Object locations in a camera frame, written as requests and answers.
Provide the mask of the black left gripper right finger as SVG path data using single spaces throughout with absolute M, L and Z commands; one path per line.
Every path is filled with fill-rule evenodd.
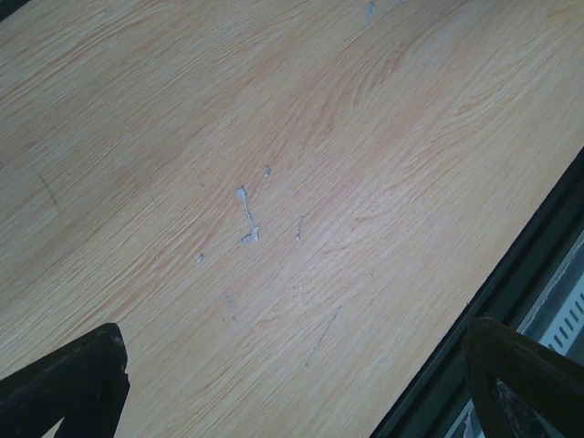
M 583 435 L 583 367 L 492 318 L 463 341 L 465 381 L 486 437 Z

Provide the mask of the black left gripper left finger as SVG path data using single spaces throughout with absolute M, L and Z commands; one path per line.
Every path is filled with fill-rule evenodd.
M 120 328 L 106 323 L 1 379 L 1 435 L 112 437 L 130 382 Z

